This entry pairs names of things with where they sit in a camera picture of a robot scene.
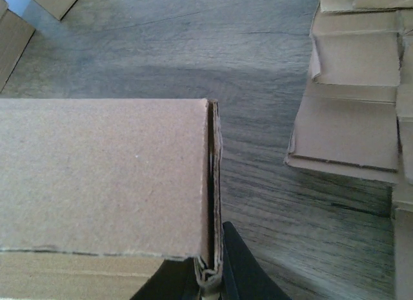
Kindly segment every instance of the floor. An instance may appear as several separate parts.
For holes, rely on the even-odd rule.
[[[1,97],[217,98],[223,216],[293,299],[394,298],[388,188],[283,165],[317,0],[78,0]]]

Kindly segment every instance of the wooden floor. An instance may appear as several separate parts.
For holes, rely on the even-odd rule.
[[[223,216],[274,281],[299,300],[393,299],[387,187],[283,165],[316,6],[79,0],[58,23],[30,3],[38,31],[1,97],[219,99]]]

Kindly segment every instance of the gray wood floor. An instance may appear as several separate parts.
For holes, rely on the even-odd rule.
[[[316,6],[79,0],[58,23],[30,3],[38,31],[1,97],[219,99],[224,219],[274,281],[293,299],[393,299],[388,188],[283,165]]]

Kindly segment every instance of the wood grain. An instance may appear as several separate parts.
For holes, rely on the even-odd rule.
[[[283,165],[317,0],[78,0],[1,97],[219,99],[223,216],[293,299],[393,299],[385,185]]]

